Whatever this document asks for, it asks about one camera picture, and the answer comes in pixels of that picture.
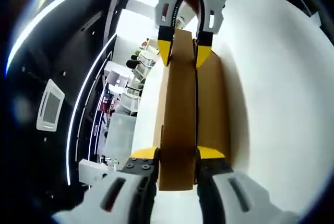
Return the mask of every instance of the display screen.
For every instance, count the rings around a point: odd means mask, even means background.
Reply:
[[[61,100],[58,99],[52,93],[49,94],[49,97],[46,102],[43,121],[54,124],[56,122],[57,111]]]

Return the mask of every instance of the brown cardboard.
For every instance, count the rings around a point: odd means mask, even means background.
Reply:
[[[211,52],[197,72],[198,108],[192,35],[175,30],[172,57],[163,69],[153,144],[160,147],[159,190],[193,188],[198,145],[214,148],[230,160],[227,100],[222,64]]]
[[[164,68],[154,145],[160,143],[159,190],[191,190],[195,170],[195,68],[192,34],[175,30]]]
[[[224,72],[213,52],[197,72],[198,146],[216,149],[230,161],[230,133]]]

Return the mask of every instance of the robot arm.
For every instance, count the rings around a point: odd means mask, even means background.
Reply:
[[[149,224],[159,169],[158,148],[132,154],[121,172],[111,172],[87,191],[83,202],[53,217],[61,224]],[[270,203],[268,192],[234,172],[224,155],[198,147],[197,194],[204,224],[293,224],[296,214]]]
[[[159,0],[156,6],[156,25],[159,26],[158,47],[164,65],[170,61],[174,28],[178,9],[183,0]],[[195,57],[196,68],[199,68],[209,56],[213,34],[217,34],[222,22],[222,9],[226,0],[197,0],[199,13],[196,32]]]

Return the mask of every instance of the led light strip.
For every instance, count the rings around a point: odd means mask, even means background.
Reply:
[[[70,175],[69,175],[69,144],[71,141],[71,134],[72,134],[72,128],[73,128],[73,122],[74,122],[74,118],[77,112],[77,108],[79,105],[79,101],[81,99],[82,96],[82,92],[86,86],[86,83],[92,73],[92,71],[94,70],[96,64],[98,63],[100,57],[102,56],[102,54],[104,53],[104,51],[106,50],[106,48],[108,47],[108,45],[112,42],[112,40],[116,37],[116,34],[112,35],[112,37],[108,40],[108,42],[106,43],[106,45],[103,47],[103,49],[101,50],[101,52],[99,53],[99,55],[97,56],[97,58],[95,59],[93,65],[90,67],[90,70],[84,80],[84,82],[82,83],[81,89],[79,91],[78,97],[77,97],[77,101],[75,102],[74,108],[73,108],[73,113],[71,116],[71,121],[69,123],[69,128],[68,128],[68,135],[67,135],[67,143],[66,143],[66,176],[67,176],[67,184],[71,185],[71,180],[70,180]]]
[[[89,97],[93,91],[93,87],[95,85],[95,83],[98,81],[98,77],[99,75],[101,74],[102,72],[102,69],[103,67],[105,66],[106,62],[108,61],[108,57],[110,56],[110,54],[107,56],[107,58],[104,60],[103,64],[101,65],[101,68],[100,70],[98,71],[98,74],[95,76],[95,80],[94,80],[94,83],[92,84],[90,90],[89,90],[89,93],[88,93],[88,96],[87,96],[87,99],[86,99],[86,102],[85,102],[85,107],[82,111],[82,114],[81,114],[81,118],[80,118],[80,122],[79,122],[79,129],[78,129],[78,134],[77,134],[77,145],[76,145],[76,148],[75,148],[75,161],[78,161],[78,143],[79,143],[79,136],[80,136],[80,130],[81,130],[81,124],[82,124],[82,120],[83,120],[83,116],[85,114],[85,111],[86,111],[86,106],[87,106],[87,103],[88,103],[88,100],[89,100]]]
[[[36,17],[33,18],[33,20],[27,25],[27,27],[25,27],[25,29],[22,31],[22,33],[20,34],[19,38],[16,40],[16,42],[14,43],[8,60],[7,60],[7,65],[6,65],[6,73],[5,75],[7,76],[9,67],[15,57],[15,54],[17,53],[17,51],[19,50],[19,48],[22,46],[22,44],[24,43],[24,41],[27,39],[27,37],[29,36],[29,34],[33,31],[33,29],[37,26],[37,24],[39,22],[41,22],[41,20],[48,15],[54,8],[56,8],[57,6],[59,6],[62,2],[64,2],[66,0],[55,0],[53,1],[51,4],[49,4],[49,6],[46,6],[39,14],[36,15]]]
[[[102,102],[102,99],[103,99],[103,95],[104,95],[104,91],[105,91],[105,88],[106,88],[107,84],[108,84],[107,82],[104,84],[104,87],[103,87],[103,90],[102,90],[102,93],[101,93],[101,96],[100,96],[100,99],[99,99],[99,103],[98,103],[98,106],[97,106],[96,111],[95,111],[94,120],[93,120],[93,127],[92,127],[92,131],[90,132],[90,138],[89,138],[88,160],[89,160],[89,157],[90,157],[90,147],[91,147],[91,144],[92,144],[92,137],[93,137],[93,132],[94,132],[96,115],[98,114],[98,110],[100,108],[100,105],[101,105],[101,102]]]
[[[104,115],[104,112],[101,113],[101,117],[100,117],[100,121],[99,121],[99,126],[98,126],[98,133],[97,133],[97,137],[96,137],[96,140],[95,140],[95,150],[94,150],[94,154],[96,155],[96,148],[98,146],[98,139],[100,138],[100,132],[101,132],[101,120],[102,120],[102,117]]]

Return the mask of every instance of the cardboard flap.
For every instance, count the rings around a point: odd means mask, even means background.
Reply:
[[[198,146],[216,149],[230,161],[230,131],[223,66],[213,52],[197,72]]]
[[[191,190],[195,173],[195,64],[192,34],[175,30],[171,61],[160,90],[160,190]]]

